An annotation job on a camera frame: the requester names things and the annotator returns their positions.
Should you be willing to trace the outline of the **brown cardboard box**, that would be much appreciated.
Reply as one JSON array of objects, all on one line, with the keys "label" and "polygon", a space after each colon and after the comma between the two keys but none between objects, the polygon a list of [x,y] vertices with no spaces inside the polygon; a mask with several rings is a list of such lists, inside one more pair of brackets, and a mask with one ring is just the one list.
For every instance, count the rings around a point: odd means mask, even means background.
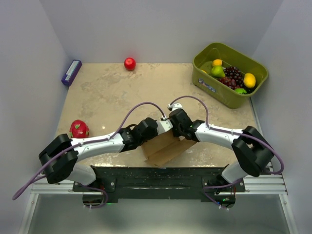
[{"label": "brown cardboard box", "polygon": [[162,133],[141,146],[146,162],[153,167],[163,167],[170,160],[196,144],[195,141],[174,136],[173,131]]}]

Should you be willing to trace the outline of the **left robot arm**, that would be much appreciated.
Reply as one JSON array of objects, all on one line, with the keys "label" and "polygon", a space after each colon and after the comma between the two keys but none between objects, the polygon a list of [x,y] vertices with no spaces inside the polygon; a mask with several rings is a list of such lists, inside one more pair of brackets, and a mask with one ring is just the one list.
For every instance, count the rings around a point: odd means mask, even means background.
[{"label": "left robot arm", "polygon": [[48,183],[71,180],[89,191],[96,191],[101,186],[101,179],[91,166],[78,165],[79,161],[106,153],[134,150],[162,133],[162,122],[148,117],[138,125],[104,136],[69,138],[67,134],[61,134],[39,154],[39,159]]}]

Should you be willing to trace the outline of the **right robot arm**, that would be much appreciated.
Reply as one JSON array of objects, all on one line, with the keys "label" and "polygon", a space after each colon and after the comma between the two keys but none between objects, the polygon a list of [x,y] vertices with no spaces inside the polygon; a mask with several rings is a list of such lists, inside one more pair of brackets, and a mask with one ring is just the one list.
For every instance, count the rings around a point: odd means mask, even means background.
[{"label": "right robot arm", "polygon": [[245,129],[228,129],[207,126],[202,120],[192,121],[182,108],[171,108],[169,120],[174,135],[195,142],[216,144],[233,150],[236,162],[225,166],[207,185],[227,192],[245,176],[258,177],[273,158],[270,145],[253,126]]}]

